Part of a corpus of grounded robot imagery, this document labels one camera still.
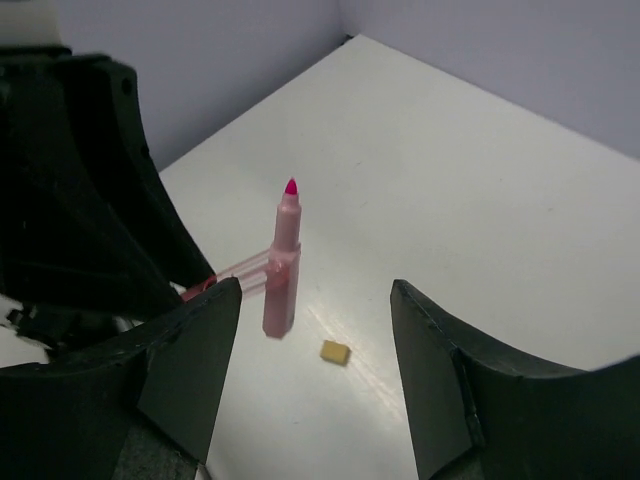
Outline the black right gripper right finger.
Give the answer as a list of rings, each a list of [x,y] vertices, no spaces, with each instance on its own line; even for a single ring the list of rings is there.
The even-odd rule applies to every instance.
[[[422,479],[635,479],[639,360],[594,371],[511,347],[405,280],[391,317]]]

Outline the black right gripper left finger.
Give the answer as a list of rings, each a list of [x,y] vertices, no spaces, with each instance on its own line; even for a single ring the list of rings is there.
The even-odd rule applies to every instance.
[[[192,479],[208,455],[242,292],[176,310],[48,364],[1,371],[5,479]]]

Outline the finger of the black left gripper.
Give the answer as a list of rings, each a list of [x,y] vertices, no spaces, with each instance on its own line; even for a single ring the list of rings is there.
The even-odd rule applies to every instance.
[[[116,170],[115,210],[136,243],[170,282],[191,287],[213,270],[180,219],[160,179],[145,138],[136,73],[114,60],[99,62],[107,143]]]
[[[1,291],[142,320],[167,313],[180,297],[95,188],[53,66],[1,61]]]

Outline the tan yellow eraser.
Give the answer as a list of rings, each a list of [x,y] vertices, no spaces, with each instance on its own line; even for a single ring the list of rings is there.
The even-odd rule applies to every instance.
[[[348,364],[351,349],[342,343],[325,340],[320,350],[320,358],[334,365],[344,367]]]

